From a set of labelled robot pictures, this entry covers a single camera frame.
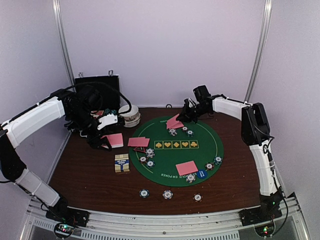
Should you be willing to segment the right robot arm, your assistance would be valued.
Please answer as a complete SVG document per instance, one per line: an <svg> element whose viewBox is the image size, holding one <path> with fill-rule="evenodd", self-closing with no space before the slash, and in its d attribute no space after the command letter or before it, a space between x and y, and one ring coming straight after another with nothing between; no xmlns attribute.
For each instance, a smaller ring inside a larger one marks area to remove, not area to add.
<svg viewBox="0 0 320 240"><path fill-rule="evenodd" d="M281 184L276 175L272 157L270 125L262 103L248 103L230 99L223 94L207 95L184 100L180 122L197 122L207 113L222 113L241 121L241 139L249 147L256 165L260 185L260 206L256 210L259 220L268 220L279 208L283 199Z"/></svg>

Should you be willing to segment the teal poker chip stack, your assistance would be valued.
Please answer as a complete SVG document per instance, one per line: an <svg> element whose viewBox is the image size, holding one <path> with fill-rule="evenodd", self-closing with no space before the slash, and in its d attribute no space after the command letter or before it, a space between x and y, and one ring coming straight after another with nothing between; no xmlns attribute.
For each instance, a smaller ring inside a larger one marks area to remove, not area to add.
<svg viewBox="0 0 320 240"><path fill-rule="evenodd" d="M141 198L147 198L147 197L150 196L150 192L149 192L148 189L141 189L141 190L139 191L139 196L140 196Z"/></svg>

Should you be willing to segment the red triangular all-in button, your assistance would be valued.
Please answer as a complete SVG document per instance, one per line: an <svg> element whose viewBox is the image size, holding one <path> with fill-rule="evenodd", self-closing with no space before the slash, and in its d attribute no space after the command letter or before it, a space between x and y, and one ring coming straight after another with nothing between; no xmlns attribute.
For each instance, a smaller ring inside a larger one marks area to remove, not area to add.
<svg viewBox="0 0 320 240"><path fill-rule="evenodd" d="M145 153L146 152L146 148L145 147L135 147L134 149L133 149L133 151L135 151L135 152L139 152L139 153Z"/></svg>

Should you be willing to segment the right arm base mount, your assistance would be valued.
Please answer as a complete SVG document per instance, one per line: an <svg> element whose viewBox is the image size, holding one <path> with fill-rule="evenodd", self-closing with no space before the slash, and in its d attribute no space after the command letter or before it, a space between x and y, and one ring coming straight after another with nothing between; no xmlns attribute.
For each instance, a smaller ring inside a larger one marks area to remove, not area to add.
<svg viewBox="0 0 320 240"><path fill-rule="evenodd" d="M271 221L272 218L280 218L283 216L280 209L276 209L269 213L263 213L260 207L243 209L239 211L238 214L243 227Z"/></svg>

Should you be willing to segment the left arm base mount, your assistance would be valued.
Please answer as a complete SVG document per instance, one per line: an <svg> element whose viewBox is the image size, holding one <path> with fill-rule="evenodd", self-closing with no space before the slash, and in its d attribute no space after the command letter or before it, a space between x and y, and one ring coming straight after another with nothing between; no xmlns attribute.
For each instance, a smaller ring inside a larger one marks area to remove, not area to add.
<svg viewBox="0 0 320 240"><path fill-rule="evenodd" d="M56 222L66 223L71 226L86 227L89 220L90 213L85 210L78 210L68 208L65 216L58 216L57 214L47 211L45 217Z"/></svg>

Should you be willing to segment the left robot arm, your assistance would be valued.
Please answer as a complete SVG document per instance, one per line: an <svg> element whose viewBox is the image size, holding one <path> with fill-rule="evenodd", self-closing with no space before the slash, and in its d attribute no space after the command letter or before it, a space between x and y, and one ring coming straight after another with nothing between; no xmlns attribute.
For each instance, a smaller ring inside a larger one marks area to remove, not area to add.
<svg viewBox="0 0 320 240"><path fill-rule="evenodd" d="M0 126L0 170L3 176L53 207L53 215L61 222L72 218L71 209L60 202L62 197L58 192L27 168L16 148L42 127L65 117L67 128L82 132L93 149L111 150L106 137L107 127L116 124L118 117L114 114L93 117L96 102L98 92L95 89L89 88L84 93L59 89Z"/></svg>

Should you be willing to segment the red playing card deck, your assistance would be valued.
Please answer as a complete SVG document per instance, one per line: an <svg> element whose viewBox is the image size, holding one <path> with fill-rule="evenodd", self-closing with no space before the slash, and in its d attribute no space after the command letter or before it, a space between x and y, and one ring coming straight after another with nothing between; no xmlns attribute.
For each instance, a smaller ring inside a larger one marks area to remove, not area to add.
<svg viewBox="0 0 320 240"><path fill-rule="evenodd" d="M114 133L109 135L104 135L102 140L108 140L111 148L121 148L124 146L123 135L122 133Z"/></svg>

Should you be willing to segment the brown poker chip stack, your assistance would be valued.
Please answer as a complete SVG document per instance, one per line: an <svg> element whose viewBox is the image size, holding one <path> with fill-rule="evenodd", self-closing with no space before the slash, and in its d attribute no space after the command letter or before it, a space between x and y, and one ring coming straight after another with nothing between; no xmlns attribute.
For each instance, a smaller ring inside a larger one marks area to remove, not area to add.
<svg viewBox="0 0 320 240"><path fill-rule="evenodd" d="M201 195L200 193L196 193L196 194L194 194L194 196L193 196L193 200L194 200L195 202L201 202L202 199L203 199L203 197L202 197L202 195Z"/></svg>

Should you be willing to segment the card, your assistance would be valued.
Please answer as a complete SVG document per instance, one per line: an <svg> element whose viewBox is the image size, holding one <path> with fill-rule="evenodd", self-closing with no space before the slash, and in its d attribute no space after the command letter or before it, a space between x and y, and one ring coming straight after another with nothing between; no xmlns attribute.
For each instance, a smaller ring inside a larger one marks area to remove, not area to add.
<svg viewBox="0 0 320 240"><path fill-rule="evenodd" d="M145 137L131 137L128 139L128 147L144 147L146 142Z"/></svg>
<svg viewBox="0 0 320 240"><path fill-rule="evenodd" d="M180 114L176 114L174 115L172 118L168 119L167 122L166 122L166 128L167 129L173 129L174 126L180 124L181 122L179 120L177 120L177 117L179 116Z"/></svg>
<svg viewBox="0 0 320 240"><path fill-rule="evenodd" d="M140 139L140 146L141 147L148 147L148 145L149 145L149 142L150 142L150 139L149 138L141 138Z"/></svg>
<svg viewBox="0 0 320 240"><path fill-rule="evenodd" d="M177 121L177 122L172 122L170 125L167 124L167 129L179 129L179 128L182 128L184 127L184 124L180 121Z"/></svg>
<svg viewBox="0 0 320 240"><path fill-rule="evenodd" d="M180 176L193 174L198 171L196 163L192 161L183 162L175 165L177 172Z"/></svg>

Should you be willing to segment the blue white poker chip stack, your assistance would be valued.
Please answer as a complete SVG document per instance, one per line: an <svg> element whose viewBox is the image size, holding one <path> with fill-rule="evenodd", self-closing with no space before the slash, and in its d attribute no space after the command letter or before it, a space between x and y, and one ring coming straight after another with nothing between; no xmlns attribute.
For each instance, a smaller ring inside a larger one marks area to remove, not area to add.
<svg viewBox="0 0 320 240"><path fill-rule="evenodd" d="M163 193L162 193L162 196L164 199L166 200L170 200L172 197L173 197L173 192L171 190L165 190Z"/></svg>

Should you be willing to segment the blue small blind button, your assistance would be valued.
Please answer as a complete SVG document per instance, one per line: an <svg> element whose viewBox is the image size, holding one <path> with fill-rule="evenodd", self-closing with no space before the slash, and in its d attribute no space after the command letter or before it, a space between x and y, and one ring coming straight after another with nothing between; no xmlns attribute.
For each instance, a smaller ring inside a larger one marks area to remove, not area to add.
<svg viewBox="0 0 320 240"><path fill-rule="evenodd" d="M208 176L208 172L205 169L200 169L197 173L197 178L199 179L205 179Z"/></svg>

